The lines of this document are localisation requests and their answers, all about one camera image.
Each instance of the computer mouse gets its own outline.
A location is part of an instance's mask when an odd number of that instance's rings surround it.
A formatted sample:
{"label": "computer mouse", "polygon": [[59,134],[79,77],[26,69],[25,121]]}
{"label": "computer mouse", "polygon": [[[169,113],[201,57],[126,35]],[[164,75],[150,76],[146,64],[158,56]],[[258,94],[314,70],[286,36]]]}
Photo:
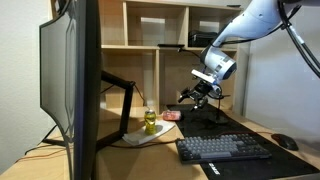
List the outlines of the computer mouse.
{"label": "computer mouse", "polygon": [[279,144],[279,146],[289,149],[289,150],[293,150],[293,151],[298,151],[298,145],[295,142],[295,140],[293,140],[293,138],[284,135],[284,134],[272,134],[271,138],[274,139],[275,141],[277,141],[277,143]]}

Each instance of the white wall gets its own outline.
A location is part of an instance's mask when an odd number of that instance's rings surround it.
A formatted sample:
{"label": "white wall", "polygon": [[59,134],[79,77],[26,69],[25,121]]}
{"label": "white wall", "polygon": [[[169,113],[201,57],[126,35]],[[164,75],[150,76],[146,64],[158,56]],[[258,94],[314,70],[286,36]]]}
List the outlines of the white wall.
{"label": "white wall", "polygon": [[[294,27],[320,59],[319,8],[303,7]],[[320,149],[320,79],[286,31],[252,42],[245,115]]]}
{"label": "white wall", "polygon": [[39,25],[48,1],[0,1],[0,174],[53,126],[40,109]]}

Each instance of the black box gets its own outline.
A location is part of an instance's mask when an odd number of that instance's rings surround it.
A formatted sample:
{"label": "black box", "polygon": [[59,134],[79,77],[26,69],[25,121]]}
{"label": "black box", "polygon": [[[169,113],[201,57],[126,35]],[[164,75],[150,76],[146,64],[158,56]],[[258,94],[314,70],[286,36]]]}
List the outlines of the black box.
{"label": "black box", "polygon": [[206,47],[212,40],[218,36],[216,32],[202,32],[192,30],[188,33],[188,46],[189,47]]}

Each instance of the wooden desk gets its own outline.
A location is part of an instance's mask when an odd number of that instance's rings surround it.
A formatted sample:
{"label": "wooden desk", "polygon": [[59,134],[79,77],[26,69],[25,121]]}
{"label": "wooden desk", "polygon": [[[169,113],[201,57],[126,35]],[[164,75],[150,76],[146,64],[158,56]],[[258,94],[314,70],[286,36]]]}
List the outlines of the wooden desk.
{"label": "wooden desk", "polygon": [[[239,121],[253,131],[272,132],[248,119],[225,111],[228,116]],[[113,130],[116,122],[102,122],[99,137],[107,131]],[[142,127],[143,119],[132,119],[129,124],[129,132]],[[261,136],[275,142],[269,134]],[[171,141],[183,137],[177,127],[153,141]],[[123,140],[116,145],[127,146]],[[320,152],[308,146],[298,143],[299,151],[288,151],[304,161],[320,169]],[[30,152],[27,156],[38,156],[57,151],[57,149],[43,148]],[[68,164],[66,153],[59,152],[49,158],[25,159],[14,164],[4,172],[0,179],[68,179]],[[320,179],[319,174],[301,176],[303,178]],[[181,165],[178,159],[175,144],[157,145],[143,149],[119,149],[106,147],[97,153],[97,178],[98,179],[207,179],[199,165]]]}

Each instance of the computer monitor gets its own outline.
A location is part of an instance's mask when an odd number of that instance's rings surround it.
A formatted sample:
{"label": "computer monitor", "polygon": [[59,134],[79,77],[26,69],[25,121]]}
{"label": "computer monitor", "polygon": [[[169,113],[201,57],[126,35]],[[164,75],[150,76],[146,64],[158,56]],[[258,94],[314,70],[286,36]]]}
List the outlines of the computer monitor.
{"label": "computer monitor", "polygon": [[70,179],[90,179],[99,121],[101,44],[98,0],[59,0],[40,26],[40,107],[55,121]]}

